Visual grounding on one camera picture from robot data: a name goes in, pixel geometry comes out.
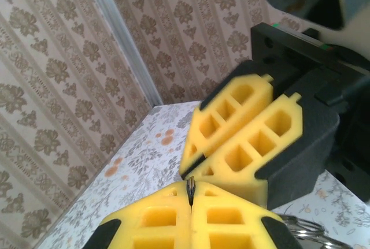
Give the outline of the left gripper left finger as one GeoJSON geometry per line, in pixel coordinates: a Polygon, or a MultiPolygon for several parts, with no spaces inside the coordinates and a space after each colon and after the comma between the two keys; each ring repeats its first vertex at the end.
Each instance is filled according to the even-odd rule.
{"type": "Polygon", "coordinates": [[[187,183],[178,181],[106,216],[84,248],[190,248],[187,183]]]}

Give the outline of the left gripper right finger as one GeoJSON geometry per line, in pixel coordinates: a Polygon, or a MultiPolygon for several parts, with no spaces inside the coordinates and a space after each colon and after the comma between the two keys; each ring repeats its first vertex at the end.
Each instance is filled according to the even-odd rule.
{"type": "Polygon", "coordinates": [[[191,248],[302,248],[277,214],[215,185],[190,182],[191,248]]]}

